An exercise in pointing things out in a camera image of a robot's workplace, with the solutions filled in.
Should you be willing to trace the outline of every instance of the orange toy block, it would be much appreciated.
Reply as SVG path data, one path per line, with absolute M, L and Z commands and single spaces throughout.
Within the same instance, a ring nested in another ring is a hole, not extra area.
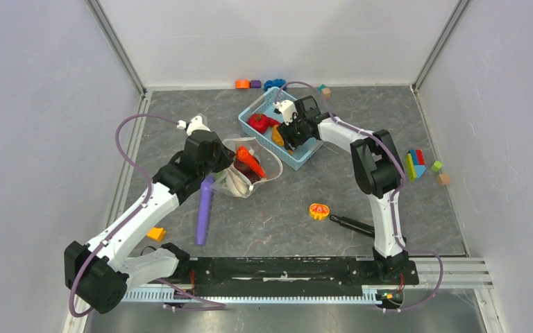
M 249 80 L 236 81 L 236 89 L 250 89 L 250 81 Z
M 325 98 L 330 98 L 332 96 L 332 90 L 330 90 L 330 88 L 328 87 L 325 87 L 321 90 L 321 93 L 322 95 L 325 97 Z
M 436 177 L 436 181 L 439 185 L 448 185 L 450 184 L 450 176 L 446 173 L 441 173 Z
M 155 241 L 162 241 L 164 238 L 164 234 L 166 234 L 167 231 L 164 228 L 161 227 L 154 227 L 152 230 L 148 231 L 147 236 L 154 239 Z

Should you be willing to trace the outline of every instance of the gray marble floor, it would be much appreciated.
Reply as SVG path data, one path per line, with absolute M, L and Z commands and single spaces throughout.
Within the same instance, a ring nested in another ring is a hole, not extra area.
M 190 90 L 154 92 L 149 113 L 188 120 L 198 113 L 222 139 L 245 137 L 237 115 L 262 90 Z M 295 97 L 309 94 L 293 88 Z M 332 88 L 332 107 L 340 118 L 368 130 L 387 129 L 403 160 L 407 150 L 421 149 L 426 164 L 434 161 L 430 140 L 408 87 Z M 183 148 L 185 135 L 170 124 L 147 119 L 137 162 L 151 175 Z M 128 194 L 131 205 L 144 191 L 141 175 L 134 173 Z M 324 144 L 299 170 L 284 166 L 276 181 L 262 185 L 249 198 L 217 194 L 213 201 L 207 243 L 195 245 L 198 192 L 158 225 L 171 241 L 193 256 L 372 255 L 373 240 L 339 227 L 329 220 L 316 221 L 307 213 L 311 203 L 325 203 L 333 213 L 372 224 L 371 208 L 358 189 L 350 154 Z M 426 171 L 400 194 L 402 230 L 412 249 L 432 249 L 442 255 L 462 255 L 464 247 L 455 215 L 444 187 Z M 159 243 L 144 238 L 133 255 Z

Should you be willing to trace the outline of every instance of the toy block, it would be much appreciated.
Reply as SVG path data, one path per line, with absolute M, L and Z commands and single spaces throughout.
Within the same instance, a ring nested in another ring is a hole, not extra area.
M 282 78 L 277 78 L 273 80 L 273 86 L 281 88 L 283 85 L 285 85 L 287 81 L 283 80 Z
M 424 154 L 422 154 L 421 150 L 416 149 L 416 157 L 418 158 L 418 164 L 426 165 L 426 161 L 424 161 Z
M 154 239 L 155 241 L 162 241 L 166 233 L 167 231 L 164 228 L 154 227 L 152 228 L 152 230 L 148 231 L 147 236 Z
M 414 162 L 414 165 L 420 165 L 418 162 L 418 155 L 416 154 L 416 151 L 414 149 L 409 151 L 409 154 L 412 156 L 412 161 Z
M 450 184 L 450 176 L 446 173 L 441 173 L 436 177 L 438 185 L 448 185 Z
M 260 80 L 251 80 L 250 81 L 250 88 L 261 88 L 262 87 L 262 83 L 260 82 Z
M 248 89 L 250 88 L 250 81 L 238 80 L 236 81 L 236 89 Z
M 436 161 L 432 165 L 432 170 L 438 172 L 438 171 L 440 171 L 440 169 L 442 169 L 442 166 L 443 166 L 442 162 Z
M 267 91 L 267 90 L 271 89 L 273 86 L 274 86 L 273 81 L 272 80 L 268 80 L 267 82 L 264 83 L 264 85 L 262 87 L 264 88 L 264 91 Z
M 416 178 L 420 178 L 424 174 L 424 171 L 426 171 L 426 166 L 414 165 L 414 170 L 416 170 Z
M 330 90 L 330 88 L 325 87 L 322 89 L 322 95 L 328 99 L 332 96 L 332 91 Z
M 416 169 L 414 168 L 414 162 L 412 161 L 412 154 L 405 156 L 405 170 L 410 182 L 416 179 Z

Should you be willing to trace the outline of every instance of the red block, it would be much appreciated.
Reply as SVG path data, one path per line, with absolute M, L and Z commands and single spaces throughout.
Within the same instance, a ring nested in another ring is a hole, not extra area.
M 418 157 L 418 164 L 419 165 L 426 165 L 424 162 L 424 155 L 422 155 L 422 151 L 419 149 L 416 149 L 416 156 Z

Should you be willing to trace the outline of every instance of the orange carrot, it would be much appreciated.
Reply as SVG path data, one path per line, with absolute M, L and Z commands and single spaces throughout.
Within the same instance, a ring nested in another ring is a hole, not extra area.
M 240 146 L 238 148 L 238 151 L 236 152 L 236 157 L 238 157 L 238 160 L 240 160 L 240 162 L 248 165 L 248 167 L 252 171 L 256 172 L 256 174 L 259 175 L 260 177 L 262 178 L 267 177 L 267 175 L 264 174 L 264 170 L 262 170 L 262 167 L 260 166 L 260 164 L 256 162 L 256 160 L 254 159 L 254 156 L 250 154 L 250 152 L 248 151 L 248 149 L 246 149 L 246 147 Z

